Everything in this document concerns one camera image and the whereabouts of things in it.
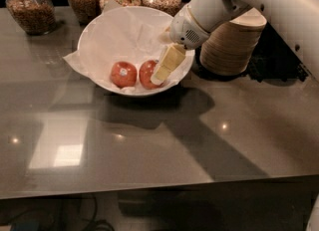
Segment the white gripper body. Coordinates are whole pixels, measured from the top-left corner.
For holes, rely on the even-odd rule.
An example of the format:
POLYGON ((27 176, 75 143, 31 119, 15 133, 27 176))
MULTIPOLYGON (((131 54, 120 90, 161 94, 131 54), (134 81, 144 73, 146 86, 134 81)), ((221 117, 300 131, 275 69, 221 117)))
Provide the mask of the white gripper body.
POLYGON ((184 5, 173 17, 169 36, 174 43, 183 45, 187 50, 200 47, 210 36, 193 17, 188 5, 184 5))

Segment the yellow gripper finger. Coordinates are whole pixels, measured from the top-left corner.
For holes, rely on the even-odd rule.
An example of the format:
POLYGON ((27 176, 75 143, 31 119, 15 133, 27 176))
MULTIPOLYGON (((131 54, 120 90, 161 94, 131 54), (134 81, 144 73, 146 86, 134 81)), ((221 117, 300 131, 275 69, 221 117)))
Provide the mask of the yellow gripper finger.
POLYGON ((151 82, 161 85, 185 59, 186 49, 180 44, 165 46, 151 75, 151 82))
POLYGON ((163 44, 170 44, 171 43, 170 27, 167 27, 162 33, 159 34, 159 40, 163 44))

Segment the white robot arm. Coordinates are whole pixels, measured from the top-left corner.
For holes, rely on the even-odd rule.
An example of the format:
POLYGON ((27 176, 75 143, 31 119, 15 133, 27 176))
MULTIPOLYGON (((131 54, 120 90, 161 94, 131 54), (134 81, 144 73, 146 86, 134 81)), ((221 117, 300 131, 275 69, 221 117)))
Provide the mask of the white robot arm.
POLYGON ((190 0, 173 17, 152 82, 160 84, 221 24, 258 10, 286 45, 319 79, 319 0, 190 0))

